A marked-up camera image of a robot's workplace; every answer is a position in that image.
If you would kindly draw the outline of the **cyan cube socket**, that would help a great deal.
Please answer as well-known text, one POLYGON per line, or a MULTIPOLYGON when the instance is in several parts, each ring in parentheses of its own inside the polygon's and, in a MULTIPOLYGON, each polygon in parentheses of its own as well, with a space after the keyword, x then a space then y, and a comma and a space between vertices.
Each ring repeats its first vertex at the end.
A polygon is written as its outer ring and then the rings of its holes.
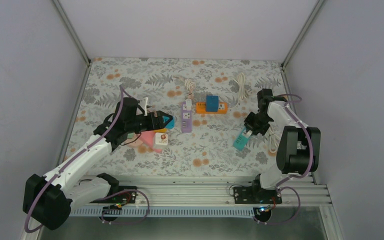
POLYGON ((163 116, 163 123, 165 128, 171 130, 175 127, 175 119, 173 117, 163 116))

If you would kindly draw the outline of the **white plug adapter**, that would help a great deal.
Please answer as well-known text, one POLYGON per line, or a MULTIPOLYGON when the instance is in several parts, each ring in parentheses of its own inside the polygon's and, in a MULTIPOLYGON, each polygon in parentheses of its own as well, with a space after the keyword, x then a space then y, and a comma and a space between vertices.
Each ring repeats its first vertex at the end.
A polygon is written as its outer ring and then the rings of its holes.
POLYGON ((167 133, 156 132, 153 138, 153 147, 156 149, 164 149, 169 144, 169 136, 167 133))

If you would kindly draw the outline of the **purple power strip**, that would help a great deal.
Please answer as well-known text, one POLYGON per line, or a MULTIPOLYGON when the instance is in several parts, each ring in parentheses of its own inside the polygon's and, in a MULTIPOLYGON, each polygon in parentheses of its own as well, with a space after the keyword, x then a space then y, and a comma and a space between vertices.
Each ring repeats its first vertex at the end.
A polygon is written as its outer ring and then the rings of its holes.
POLYGON ((185 102, 182 103, 181 107, 181 132, 182 133, 191 133, 193 127, 192 120, 193 112, 186 110, 185 102))

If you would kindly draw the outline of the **pink triangular power strip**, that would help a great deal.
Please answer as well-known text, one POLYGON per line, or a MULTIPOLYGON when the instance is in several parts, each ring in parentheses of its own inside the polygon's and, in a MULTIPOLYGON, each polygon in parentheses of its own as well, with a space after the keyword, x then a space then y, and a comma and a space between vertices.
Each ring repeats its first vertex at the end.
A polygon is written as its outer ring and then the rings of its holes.
POLYGON ((157 149, 157 148, 154 148, 154 137, 156 135, 156 132, 154 131, 143 131, 141 132, 141 135, 139 137, 139 139, 145 144, 147 145, 149 148, 151 148, 154 152, 156 153, 162 153, 163 150, 162 149, 157 149))

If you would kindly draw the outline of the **dark blue cube socket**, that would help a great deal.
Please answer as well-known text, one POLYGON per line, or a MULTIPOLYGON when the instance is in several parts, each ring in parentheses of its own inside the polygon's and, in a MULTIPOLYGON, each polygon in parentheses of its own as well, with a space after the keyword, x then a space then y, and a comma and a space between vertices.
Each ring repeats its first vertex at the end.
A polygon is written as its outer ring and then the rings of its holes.
POLYGON ((217 95, 207 95, 205 99, 205 111, 216 113, 219 109, 219 97, 217 95))

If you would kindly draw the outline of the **white square plug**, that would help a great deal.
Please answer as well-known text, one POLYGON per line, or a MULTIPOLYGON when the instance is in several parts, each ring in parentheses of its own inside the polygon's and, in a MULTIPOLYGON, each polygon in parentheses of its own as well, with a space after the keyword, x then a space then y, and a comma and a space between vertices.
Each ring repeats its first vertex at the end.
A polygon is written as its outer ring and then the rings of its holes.
POLYGON ((186 99, 185 100, 185 109, 187 111, 191 111, 192 110, 192 100, 191 99, 186 99))

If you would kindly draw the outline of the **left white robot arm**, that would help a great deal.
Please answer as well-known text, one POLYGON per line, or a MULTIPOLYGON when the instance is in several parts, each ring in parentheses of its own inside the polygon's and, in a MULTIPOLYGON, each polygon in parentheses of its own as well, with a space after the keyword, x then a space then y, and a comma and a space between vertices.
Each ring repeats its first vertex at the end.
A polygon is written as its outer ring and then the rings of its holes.
POLYGON ((107 173, 100 173, 82 183, 81 178, 99 160, 127 144, 129 134, 140 136, 143 132, 167 127, 173 116, 161 110, 147 112, 140 101, 123 97, 96 127, 86 143, 65 162, 43 176, 30 176, 24 189, 22 210, 27 214, 24 230, 33 233, 39 230, 29 228, 31 218, 50 230, 59 228, 76 210, 91 202, 108 203, 122 198, 135 189, 120 188, 120 182, 107 173))

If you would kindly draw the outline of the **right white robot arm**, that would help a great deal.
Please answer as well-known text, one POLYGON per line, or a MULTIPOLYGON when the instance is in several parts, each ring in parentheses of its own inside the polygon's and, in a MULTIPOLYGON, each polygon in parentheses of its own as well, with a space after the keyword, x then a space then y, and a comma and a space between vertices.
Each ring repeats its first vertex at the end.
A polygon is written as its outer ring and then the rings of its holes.
POLYGON ((252 200, 262 204, 270 193, 280 194, 285 182, 304 178, 318 169, 321 131, 304 123, 292 111, 285 95, 274 95, 271 89, 263 88, 257 93, 257 106, 258 111, 245 118, 241 137, 265 135, 271 123, 282 129, 275 168, 260 173, 251 184, 252 200))

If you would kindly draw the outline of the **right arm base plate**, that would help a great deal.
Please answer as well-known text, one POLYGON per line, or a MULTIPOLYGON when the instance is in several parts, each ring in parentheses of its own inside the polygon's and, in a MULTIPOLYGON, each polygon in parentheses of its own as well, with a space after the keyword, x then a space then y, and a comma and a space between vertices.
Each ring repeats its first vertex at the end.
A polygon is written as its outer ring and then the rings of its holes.
POLYGON ((252 186, 234 186, 235 204, 282 204, 283 200, 275 190, 254 188, 252 186))

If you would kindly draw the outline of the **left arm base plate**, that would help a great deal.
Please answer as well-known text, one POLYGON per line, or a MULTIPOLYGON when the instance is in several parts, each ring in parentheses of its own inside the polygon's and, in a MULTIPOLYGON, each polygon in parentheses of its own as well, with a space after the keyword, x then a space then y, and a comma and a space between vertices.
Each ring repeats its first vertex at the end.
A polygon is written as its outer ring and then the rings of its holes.
POLYGON ((118 193, 106 199, 94 200, 94 204, 134 204, 136 202, 137 193, 135 191, 126 191, 118 193))

